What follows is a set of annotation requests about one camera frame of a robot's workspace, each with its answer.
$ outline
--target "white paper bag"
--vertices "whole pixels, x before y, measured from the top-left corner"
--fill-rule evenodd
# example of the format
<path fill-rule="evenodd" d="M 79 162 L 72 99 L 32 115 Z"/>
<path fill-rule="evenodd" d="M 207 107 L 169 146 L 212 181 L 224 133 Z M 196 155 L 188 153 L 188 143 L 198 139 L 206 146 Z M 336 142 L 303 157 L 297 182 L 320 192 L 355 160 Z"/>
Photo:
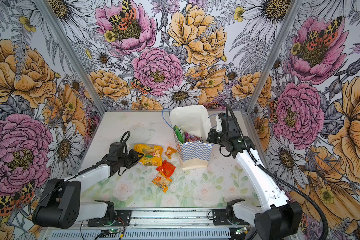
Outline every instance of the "white paper bag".
<path fill-rule="evenodd" d="M 182 169 L 207 167 L 213 144 L 206 142 L 208 132 L 211 129 L 206 108 L 203 105 L 179 107 L 172 110 L 170 117 L 172 127 L 176 125 L 189 134 L 201 137 L 204 141 L 181 144 L 173 132 Z"/>

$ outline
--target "pink peony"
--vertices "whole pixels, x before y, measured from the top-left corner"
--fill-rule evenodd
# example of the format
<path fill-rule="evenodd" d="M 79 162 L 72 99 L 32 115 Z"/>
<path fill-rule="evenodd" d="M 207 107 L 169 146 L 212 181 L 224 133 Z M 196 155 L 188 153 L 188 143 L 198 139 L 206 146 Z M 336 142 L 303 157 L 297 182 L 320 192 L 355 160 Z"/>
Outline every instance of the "pink peony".
<path fill-rule="evenodd" d="M 278 122 L 273 124 L 275 136 L 288 138 L 296 149 L 309 147 L 324 125 L 320 100 L 317 89 L 308 83 L 288 83 L 278 98 Z"/>
<path fill-rule="evenodd" d="M 43 185 L 49 176 L 47 126 L 25 114 L 0 120 L 0 196 L 14 195 L 31 181 Z"/>
<path fill-rule="evenodd" d="M 141 3 L 139 6 L 131 0 L 132 7 L 136 10 L 136 19 L 126 30 L 119 30 L 117 27 L 113 28 L 109 22 L 109 17 L 120 15 L 122 11 L 122 4 L 118 7 L 111 5 L 111 8 L 104 6 L 104 8 L 96 8 L 95 17 L 97 20 L 97 32 L 105 36 L 105 43 L 111 45 L 111 53 L 113 55 L 127 55 L 131 52 L 142 51 L 144 48 L 152 46 L 156 40 L 156 22 L 154 17 L 149 18 L 148 13 L 145 13 Z"/>
<path fill-rule="evenodd" d="M 344 49 L 348 31 L 344 31 L 344 18 L 337 30 L 338 36 L 329 44 L 319 44 L 314 50 L 308 50 L 309 43 L 307 34 L 309 31 L 325 30 L 331 21 L 324 23 L 317 22 L 312 17 L 302 24 L 298 35 L 292 39 L 293 46 L 291 55 L 284 62 L 284 71 L 297 76 L 302 81 L 310 81 L 317 85 L 324 82 L 341 66 L 346 54 L 341 54 Z"/>
<path fill-rule="evenodd" d="M 147 48 L 132 60 L 135 78 L 152 88 L 151 94 L 162 96 L 163 91 L 183 81 L 181 62 L 174 54 L 161 48 Z"/>

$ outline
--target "blue checkered pattern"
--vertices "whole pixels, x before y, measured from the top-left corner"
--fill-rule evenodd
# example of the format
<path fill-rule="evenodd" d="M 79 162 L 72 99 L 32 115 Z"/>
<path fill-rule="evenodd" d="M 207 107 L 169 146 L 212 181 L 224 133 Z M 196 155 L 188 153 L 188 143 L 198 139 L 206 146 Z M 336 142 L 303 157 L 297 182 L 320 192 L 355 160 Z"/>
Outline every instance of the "blue checkered pattern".
<path fill-rule="evenodd" d="M 175 132 L 173 132 L 176 141 L 177 151 L 180 159 L 185 162 L 194 158 L 199 158 L 204 161 L 209 161 L 212 152 L 212 143 L 203 143 L 200 141 L 196 142 L 185 142 L 181 144 Z"/>

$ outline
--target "green snack package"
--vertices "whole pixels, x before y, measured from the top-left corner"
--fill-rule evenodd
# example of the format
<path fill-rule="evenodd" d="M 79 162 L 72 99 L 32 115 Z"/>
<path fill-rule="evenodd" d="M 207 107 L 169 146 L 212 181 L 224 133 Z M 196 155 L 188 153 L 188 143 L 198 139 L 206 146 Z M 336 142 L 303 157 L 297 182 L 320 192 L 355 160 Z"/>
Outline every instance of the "green snack package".
<path fill-rule="evenodd" d="M 184 131 L 181 128 L 179 128 L 178 126 L 176 126 L 176 125 L 173 127 L 173 130 L 175 131 L 175 134 L 176 134 L 177 139 L 179 140 L 179 142 L 181 144 L 183 144 L 185 142 L 184 141 L 184 139 L 185 139 Z"/>

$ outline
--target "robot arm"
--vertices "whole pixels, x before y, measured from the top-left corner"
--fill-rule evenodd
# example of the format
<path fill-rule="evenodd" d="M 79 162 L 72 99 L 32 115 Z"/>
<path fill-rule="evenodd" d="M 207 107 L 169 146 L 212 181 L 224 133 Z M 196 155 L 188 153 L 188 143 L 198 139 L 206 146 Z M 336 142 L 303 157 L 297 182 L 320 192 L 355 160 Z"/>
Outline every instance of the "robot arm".
<path fill-rule="evenodd" d="M 129 169 L 135 166 L 144 156 L 134 150 L 130 150 L 128 154 L 125 141 L 112 143 L 109 154 L 95 166 L 79 172 L 76 176 L 49 180 L 33 214 L 33 223 L 43 227 L 67 229 L 75 222 L 92 218 L 113 222 L 113 202 L 81 203 L 80 195 L 90 186 L 113 176 L 116 172 L 120 175 L 121 167 Z"/>
<path fill-rule="evenodd" d="M 237 160 L 248 174 L 261 204 L 261 207 L 255 207 L 242 199 L 228 203 L 228 217 L 232 218 L 230 220 L 238 218 L 254 225 L 263 240 L 275 240 L 295 234 L 301 220 L 301 206 L 297 202 L 291 203 L 274 180 L 257 166 L 263 163 L 253 142 L 245 137 L 248 151 L 251 151 L 257 163 L 251 159 L 231 116 L 221 113 L 216 116 L 216 122 L 216 129 L 210 130 L 207 142 L 220 144 Z"/>

